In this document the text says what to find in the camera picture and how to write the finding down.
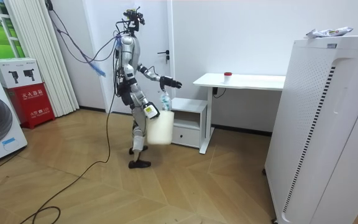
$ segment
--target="plastic bag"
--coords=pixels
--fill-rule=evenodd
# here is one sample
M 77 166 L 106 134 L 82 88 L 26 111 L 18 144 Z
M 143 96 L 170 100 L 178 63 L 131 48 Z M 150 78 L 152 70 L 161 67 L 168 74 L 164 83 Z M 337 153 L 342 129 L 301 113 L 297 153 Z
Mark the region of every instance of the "plastic bag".
M 308 32 L 305 38 L 314 39 L 317 37 L 339 37 L 351 32 L 353 28 L 350 27 L 343 27 L 339 29 L 328 29 L 328 30 L 321 30 L 316 31 L 316 29 Z

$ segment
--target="white desk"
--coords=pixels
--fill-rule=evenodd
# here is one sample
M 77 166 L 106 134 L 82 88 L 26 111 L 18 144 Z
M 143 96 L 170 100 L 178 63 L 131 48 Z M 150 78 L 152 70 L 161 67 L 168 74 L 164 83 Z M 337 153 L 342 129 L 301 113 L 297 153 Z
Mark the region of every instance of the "white desk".
M 208 87 L 208 104 L 206 112 L 206 140 L 201 147 L 200 153 L 205 154 L 214 128 L 211 127 L 212 118 L 212 88 L 233 88 L 251 90 L 281 91 L 284 87 L 285 76 L 283 75 L 236 75 L 233 74 L 230 83 L 223 83 L 223 73 L 207 73 L 193 82 L 196 86 Z

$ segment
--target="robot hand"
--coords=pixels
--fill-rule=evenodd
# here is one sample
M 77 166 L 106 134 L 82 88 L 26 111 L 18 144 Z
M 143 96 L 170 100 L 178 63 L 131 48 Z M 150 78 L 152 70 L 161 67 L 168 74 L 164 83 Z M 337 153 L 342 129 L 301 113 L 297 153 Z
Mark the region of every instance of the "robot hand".
M 170 86 L 173 88 L 181 88 L 181 82 L 175 81 L 171 77 L 162 76 L 160 77 L 160 87 L 163 90 L 164 86 Z

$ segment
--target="fire extinguisher box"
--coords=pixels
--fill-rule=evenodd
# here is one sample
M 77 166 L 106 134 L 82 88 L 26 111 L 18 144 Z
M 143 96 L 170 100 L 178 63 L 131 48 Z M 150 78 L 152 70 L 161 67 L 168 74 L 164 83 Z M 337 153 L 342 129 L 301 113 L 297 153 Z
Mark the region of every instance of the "fire extinguisher box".
M 7 89 L 23 128 L 55 120 L 44 83 Z

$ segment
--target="humanoid robot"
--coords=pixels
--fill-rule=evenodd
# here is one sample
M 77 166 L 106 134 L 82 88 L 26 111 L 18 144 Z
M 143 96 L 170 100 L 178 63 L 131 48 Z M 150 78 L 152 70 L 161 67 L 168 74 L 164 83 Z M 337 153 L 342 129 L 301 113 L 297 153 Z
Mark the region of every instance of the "humanoid robot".
M 140 89 L 135 78 L 136 71 L 142 73 L 149 80 L 160 82 L 160 87 L 163 91 L 165 91 L 165 86 L 181 88 L 181 83 L 171 77 L 159 76 L 139 63 L 140 45 L 135 32 L 139 31 L 139 23 L 145 24 L 143 14 L 137 12 L 137 10 L 127 10 L 124 12 L 124 16 L 128 18 L 128 21 L 122 21 L 121 23 L 124 23 L 124 28 L 126 29 L 123 33 L 127 35 L 123 35 L 118 40 L 115 53 L 118 66 L 114 79 L 117 80 L 118 77 L 118 82 L 115 83 L 117 95 L 121 97 L 125 105 L 131 107 L 134 117 L 132 127 L 133 144 L 132 148 L 129 149 L 129 154 L 134 155 L 134 160 L 129 162 L 128 168 L 146 168 L 151 166 L 151 162 L 140 160 L 140 153 L 147 149 L 147 146 L 144 146 L 146 118 L 155 119 L 160 115 L 160 112 L 151 101 L 147 100 Z

